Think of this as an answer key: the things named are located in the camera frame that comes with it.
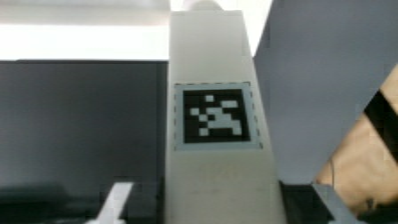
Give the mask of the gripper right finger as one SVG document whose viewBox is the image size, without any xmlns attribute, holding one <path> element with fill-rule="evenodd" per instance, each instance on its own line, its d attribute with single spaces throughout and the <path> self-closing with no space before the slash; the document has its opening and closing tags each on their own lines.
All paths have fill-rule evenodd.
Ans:
<svg viewBox="0 0 398 224">
<path fill-rule="evenodd" d="M 348 207 L 345 206 L 343 200 L 339 198 L 332 186 L 314 184 L 313 188 L 334 218 L 329 224 L 366 224 L 362 221 L 357 220 L 348 210 Z"/>
</svg>

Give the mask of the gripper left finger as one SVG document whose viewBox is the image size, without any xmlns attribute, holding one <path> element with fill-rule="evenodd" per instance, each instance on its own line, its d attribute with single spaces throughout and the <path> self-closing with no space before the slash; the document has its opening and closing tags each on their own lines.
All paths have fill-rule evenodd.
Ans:
<svg viewBox="0 0 398 224">
<path fill-rule="evenodd" d="M 133 182 L 117 182 L 112 186 L 98 216 L 87 224 L 126 224 L 121 213 L 133 188 Z"/>
</svg>

